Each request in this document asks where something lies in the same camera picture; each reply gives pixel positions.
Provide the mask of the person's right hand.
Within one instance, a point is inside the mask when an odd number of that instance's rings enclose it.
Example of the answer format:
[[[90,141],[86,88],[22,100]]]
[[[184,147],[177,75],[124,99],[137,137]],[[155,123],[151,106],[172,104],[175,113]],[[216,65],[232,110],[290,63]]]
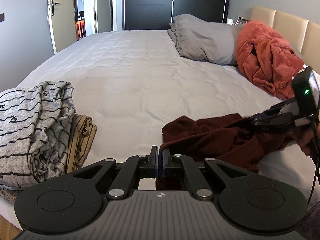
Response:
[[[311,154],[311,149],[308,144],[311,140],[315,137],[314,132],[312,129],[307,129],[304,132],[301,129],[294,129],[292,131],[291,136],[295,139],[297,145],[300,147],[301,151],[306,155],[309,156]]]

